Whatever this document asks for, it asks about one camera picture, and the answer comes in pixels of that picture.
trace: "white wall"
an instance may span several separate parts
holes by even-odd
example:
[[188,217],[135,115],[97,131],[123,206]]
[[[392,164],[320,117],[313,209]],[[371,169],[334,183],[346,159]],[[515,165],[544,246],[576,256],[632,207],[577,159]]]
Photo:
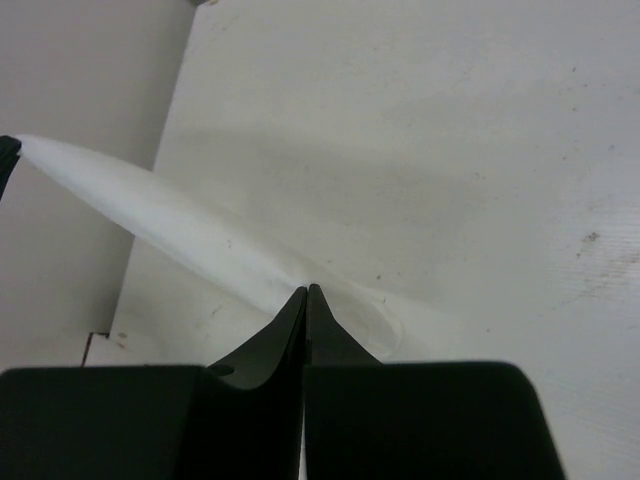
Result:
[[[0,134],[35,133],[149,168],[194,7],[2,0]],[[77,362],[108,331],[131,236],[26,162],[0,203],[0,368]]]

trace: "dark spot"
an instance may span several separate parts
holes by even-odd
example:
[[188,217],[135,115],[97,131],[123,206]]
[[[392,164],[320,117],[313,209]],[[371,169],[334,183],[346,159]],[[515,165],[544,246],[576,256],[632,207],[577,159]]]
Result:
[[231,365],[211,365],[207,370],[218,377],[226,377],[236,371]]
[[585,243],[593,243],[599,238],[600,238],[600,234],[598,232],[592,232],[589,235],[587,235],[586,237],[584,237],[582,239],[582,241],[585,242]]

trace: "white surface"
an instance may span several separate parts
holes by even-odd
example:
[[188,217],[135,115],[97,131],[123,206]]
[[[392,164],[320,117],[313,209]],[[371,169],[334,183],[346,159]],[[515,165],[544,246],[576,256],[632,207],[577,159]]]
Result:
[[[194,9],[184,0],[0,1],[0,135],[153,163]],[[0,203],[0,368],[79,364],[108,331],[131,236],[20,162]]]
[[[640,8],[198,9],[155,170],[388,292],[395,359],[512,361],[572,478],[640,470]],[[209,363],[268,319],[136,241],[112,335]]]
[[140,358],[123,346],[121,340],[121,337],[111,339],[105,338],[103,335],[92,334],[84,366],[105,367],[144,364]]
[[402,328],[385,317],[383,296],[266,236],[230,210],[205,207],[148,170],[57,140],[17,138],[24,161],[239,300],[274,317],[299,286],[320,283],[332,305],[340,301],[357,311],[359,318],[350,323],[366,327],[367,335],[356,336],[361,345],[386,357],[395,353]]

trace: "black plastic part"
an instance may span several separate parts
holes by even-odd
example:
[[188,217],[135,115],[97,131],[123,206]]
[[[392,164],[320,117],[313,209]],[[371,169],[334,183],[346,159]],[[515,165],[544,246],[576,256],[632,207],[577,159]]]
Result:
[[382,365],[333,317],[319,285],[307,299],[307,363],[310,365]]
[[0,136],[0,200],[14,167],[20,158],[22,143],[13,137]]
[[536,393],[503,363],[382,365],[317,285],[205,367],[0,377],[0,478],[563,479]]
[[304,388],[309,480],[564,478],[514,366],[307,367]]
[[0,478],[172,478],[203,372],[138,367],[5,373]]

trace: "white table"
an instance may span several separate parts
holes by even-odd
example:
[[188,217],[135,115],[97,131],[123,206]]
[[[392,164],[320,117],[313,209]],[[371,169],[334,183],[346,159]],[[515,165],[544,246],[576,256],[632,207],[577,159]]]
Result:
[[[205,4],[155,171],[388,292],[392,361],[518,364],[572,478],[637,478],[637,1]],[[211,363],[268,320],[136,241],[111,341]]]

